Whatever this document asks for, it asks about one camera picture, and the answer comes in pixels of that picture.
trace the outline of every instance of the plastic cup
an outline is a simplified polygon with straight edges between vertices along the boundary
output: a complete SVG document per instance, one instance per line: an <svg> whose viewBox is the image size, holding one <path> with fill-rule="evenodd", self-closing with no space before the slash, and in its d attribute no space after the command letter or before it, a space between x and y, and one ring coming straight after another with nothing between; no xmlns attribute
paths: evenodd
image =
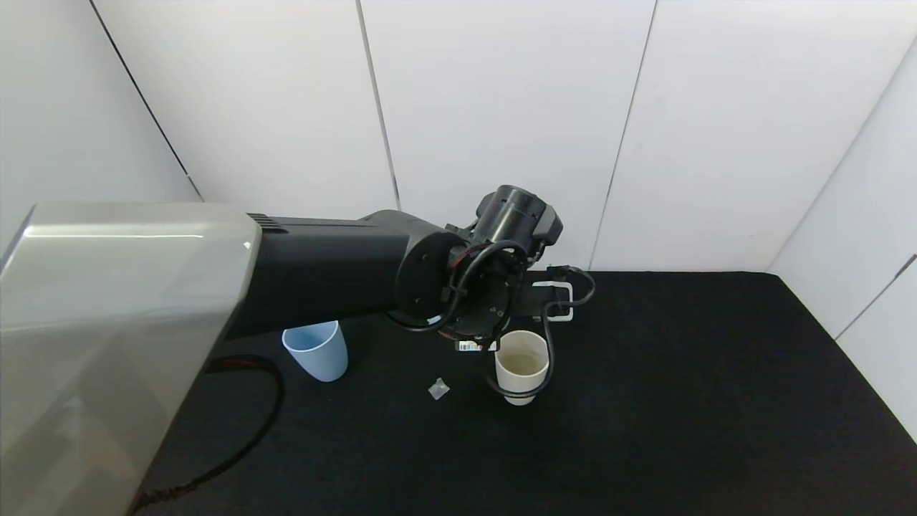
<svg viewBox="0 0 917 516"><path fill-rule="evenodd" d="M531 331L510 331L500 339L497 352L497 385L510 392L526 392L541 385L547 374L547 342ZM535 399L507 398L513 405L528 405Z"/></svg>
<svg viewBox="0 0 917 516"><path fill-rule="evenodd" d="M281 342L316 380L333 382L347 371L347 343L336 320L284 330Z"/></svg>

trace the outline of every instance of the label sticker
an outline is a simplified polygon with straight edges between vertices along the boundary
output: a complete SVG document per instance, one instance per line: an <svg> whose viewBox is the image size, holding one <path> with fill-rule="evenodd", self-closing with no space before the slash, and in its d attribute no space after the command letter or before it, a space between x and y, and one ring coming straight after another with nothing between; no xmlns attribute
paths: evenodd
<svg viewBox="0 0 917 516"><path fill-rule="evenodd" d="M491 347L488 348L487 351L495 351L495 350L496 350L496 345L497 345L496 342L491 342ZM458 342L456 342L456 351L480 351L482 347L483 347L483 346L481 346L480 344L478 344L477 342L474 342L474 341L458 341Z"/></svg>

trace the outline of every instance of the black cloth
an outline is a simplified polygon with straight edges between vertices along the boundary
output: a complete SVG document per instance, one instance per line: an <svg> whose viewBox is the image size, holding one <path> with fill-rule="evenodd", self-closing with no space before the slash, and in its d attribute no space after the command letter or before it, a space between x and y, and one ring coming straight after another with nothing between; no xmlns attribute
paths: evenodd
<svg viewBox="0 0 917 516"><path fill-rule="evenodd" d="M492 362L378 317L342 322L350 367L330 384L279 334L218 344L278 362L282 415L233 469L143 513L917 514L917 445L777 277L594 276L522 408L485 385ZM235 452L272 397L267 375L198 378L144 488Z"/></svg>

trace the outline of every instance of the light blue cup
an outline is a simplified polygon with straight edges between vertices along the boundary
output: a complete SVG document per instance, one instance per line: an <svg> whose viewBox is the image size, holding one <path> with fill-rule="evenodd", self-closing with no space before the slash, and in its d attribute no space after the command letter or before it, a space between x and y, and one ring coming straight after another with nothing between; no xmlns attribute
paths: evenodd
<svg viewBox="0 0 917 516"><path fill-rule="evenodd" d="M347 371L347 343L336 320L284 330L281 341L316 380L333 382Z"/></svg>

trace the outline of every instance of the white wall panel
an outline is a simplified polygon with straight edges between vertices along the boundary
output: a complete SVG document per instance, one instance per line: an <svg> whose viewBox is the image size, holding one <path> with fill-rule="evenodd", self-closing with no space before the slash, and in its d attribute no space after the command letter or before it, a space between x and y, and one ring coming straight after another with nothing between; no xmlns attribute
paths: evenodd
<svg viewBox="0 0 917 516"><path fill-rule="evenodd" d="M363 0L403 209L465 225L500 184L564 232L542 264L589 262L651 0Z"/></svg>
<svg viewBox="0 0 917 516"><path fill-rule="evenodd" d="M909 267L837 340L917 441L917 266Z"/></svg>
<svg viewBox="0 0 917 516"><path fill-rule="evenodd" d="M88 2L0 3L0 253L35 203L197 201Z"/></svg>
<svg viewBox="0 0 917 516"><path fill-rule="evenodd" d="M917 46L911 46L770 272L836 336L915 252Z"/></svg>
<svg viewBox="0 0 917 516"><path fill-rule="evenodd" d="M592 267L768 268L917 34L917 2L660 0Z"/></svg>
<svg viewBox="0 0 917 516"><path fill-rule="evenodd" d="M352 1L97 1L207 201L279 216L394 208Z"/></svg>

